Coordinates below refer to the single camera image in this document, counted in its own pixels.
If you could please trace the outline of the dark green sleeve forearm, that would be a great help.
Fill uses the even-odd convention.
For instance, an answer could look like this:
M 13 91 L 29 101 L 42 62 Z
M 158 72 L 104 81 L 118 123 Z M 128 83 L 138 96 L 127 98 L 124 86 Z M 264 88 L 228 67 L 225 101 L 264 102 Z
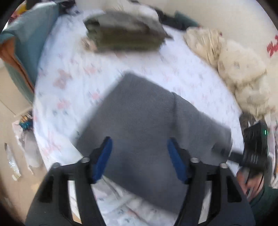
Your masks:
M 250 201 L 256 225 L 277 225 L 277 192 L 275 188 L 263 186 Z

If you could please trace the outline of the person right hand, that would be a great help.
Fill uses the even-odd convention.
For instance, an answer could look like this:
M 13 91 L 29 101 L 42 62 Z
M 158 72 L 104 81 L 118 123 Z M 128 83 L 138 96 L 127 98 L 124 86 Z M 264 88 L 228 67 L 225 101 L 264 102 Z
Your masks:
M 246 178 L 246 174 L 243 171 L 238 171 L 236 178 L 248 201 L 253 200 L 260 193 L 264 185 L 264 176 L 261 173 L 252 178 Z

